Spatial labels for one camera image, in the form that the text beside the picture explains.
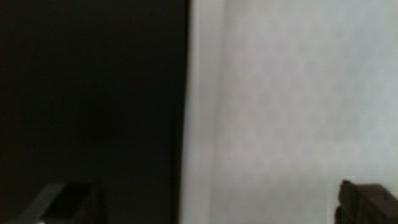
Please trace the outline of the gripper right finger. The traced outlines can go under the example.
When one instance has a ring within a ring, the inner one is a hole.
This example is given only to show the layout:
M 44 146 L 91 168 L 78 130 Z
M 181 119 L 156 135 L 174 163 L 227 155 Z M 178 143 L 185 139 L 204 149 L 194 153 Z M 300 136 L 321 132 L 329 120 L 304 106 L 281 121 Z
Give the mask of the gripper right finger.
M 341 182 L 334 224 L 398 224 L 398 198 L 380 184 Z

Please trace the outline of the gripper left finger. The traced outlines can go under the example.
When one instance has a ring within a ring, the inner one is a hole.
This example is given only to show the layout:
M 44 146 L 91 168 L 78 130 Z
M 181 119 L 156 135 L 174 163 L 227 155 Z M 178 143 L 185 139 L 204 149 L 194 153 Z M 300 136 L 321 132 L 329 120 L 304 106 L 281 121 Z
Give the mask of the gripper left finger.
M 105 224 L 101 184 L 48 184 L 11 224 Z

